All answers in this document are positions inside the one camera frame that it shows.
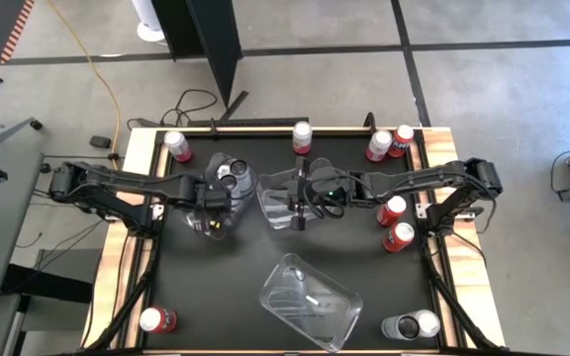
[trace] concrete floor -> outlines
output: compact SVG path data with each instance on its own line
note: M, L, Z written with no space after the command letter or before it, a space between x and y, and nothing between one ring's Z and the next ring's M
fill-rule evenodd
M137 39L129 0L103 1L102 11L89 0L55 3L93 54L165 51ZM570 0L401 4L414 44L570 39ZM399 43L387 0L235 0L235 10L245 49ZM78 54L45 1L38 1L15 57ZM461 158L493 160L505 186L481 243L508 346L570 354L570 203L549 189L552 159L570 149L570 47L417 52L415 59L432 124L452 127ZM125 119L157 120L188 88L216 91L205 60L99 67ZM46 154L106 154L87 144L93 134L111 136L115 124L109 96L88 66L6 65L0 76L1 118L13 124L35 116L47 126L45 133L15 137L14 144L37 143ZM247 57L238 64L233 96L241 90L250 96L234 118L309 116L314 125L359 126L372 111L383 125L419 124L398 52ZM206 101L196 95L185 108ZM219 104L194 118L216 118L223 109ZM128 137L123 123L121 153ZM42 177L39 187L48 181ZM557 169L556 184L570 184L570 168ZM93 221L74 209L32 206L20 243L39 231L44 237L35 248L16 251L15 262L32 264L38 248L54 247L84 223ZM105 231L99 227L78 247L101 248ZM34 333L24 354L73 350L80 333Z

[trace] desk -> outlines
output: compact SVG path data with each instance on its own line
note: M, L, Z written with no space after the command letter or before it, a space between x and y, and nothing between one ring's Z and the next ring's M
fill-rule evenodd
M206 133L209 129L193 128L182 129L191 133ZM291 128L221 128L223 132L237 132L238 130L261 132L261 131L291 131ZM341 131L367 131L368 128L331 128L331 130ZM152 164L152 153L155 147L155 136L157 129L134 129L130 139L125 164L123 169L127 171L148 174ZM454 142L450 129L423 129L424 143L426 147L427 161L430 166L443 164L450 160L457 159ZM414 166L419 168L422 166L419 160L417 145L411 147ZM159 169L154 172L161 176L164 172L166 151L163 148L160 154L160 162L157 166ZM451 189L437 190L436 198L442 201L452 192ZM121 194L120 197L132 204L137 204L143 200L141 196L130 194ZM426 200L426 195L422 194L422 201ZM458 222L455 229L461 235L467 237L472 242L478 244L476 229L471 222ZM114 224L110 227L105 242L103 257L100 264L100 270L95 285L94 294L94 317L91 325L88 344L93 342L107 326L112 318L114 310L116 311L123 302L124 292L133 273L140 274L143 271L145 263L148 259L148 249L150 245L146 243L142 250L140 265L133 266L135 240L126 238L127 232L123 225ZM455 291L459 302L465 307L468 314L474 322L484 331L484 333L492 341L497 344L504 344L496 307L492 297L492 292L487 276L487 271L483 265L481 257L466 246L462 241L451 236L447 239L447 251L449 264L453 280L455 282ZM122 265L119 265L121 251L125 246L125 257ZM435 257L438 265L439 255ZM443 328L447 336L447 344L450 346L457 345L454 338L453 322L449 309L443 299L439 298L441 306L441 315ZM132 312L129 324L126 325L125 346L133 347L136 345L136 335L138 331L138 316L142 311L142 299L136 304Z

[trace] transparent plastic tray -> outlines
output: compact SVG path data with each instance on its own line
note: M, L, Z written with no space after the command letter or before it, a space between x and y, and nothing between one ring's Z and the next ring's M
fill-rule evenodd
M362 299L338 282L286 254L260 294L264 308L330 352L339 351L362 311Z

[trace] clear plastic container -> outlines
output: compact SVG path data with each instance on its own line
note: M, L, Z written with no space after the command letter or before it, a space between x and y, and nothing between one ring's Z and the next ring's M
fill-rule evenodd
M318 158L310 165L310 176L319 168L331 167L332 163L328 159ZM287 207L287 192L290 188L298 184L296 177L298 169L292 168L275 174L261 174L258 176L256 192L258 202L263 210L263 215L273 229L281 229L290 226L290 221L296 213ZM331 212L336 212L333 207L328 208ZM312 211L305 207L305 218L315 219Z
M261 305L330 352L339 351L362 311L357 293L289 253L267 278Z

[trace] metal bracket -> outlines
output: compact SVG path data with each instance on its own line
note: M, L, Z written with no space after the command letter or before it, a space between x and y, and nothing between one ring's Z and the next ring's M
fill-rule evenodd
M431 205L431 203L425 204L415 204L415 210L417 211L417 219L424 220L426 218L426 209ZM483 208L469 208L466 209L462 214L454 217L455 220L461 220L465 222L473 222L476 217L483 213Z

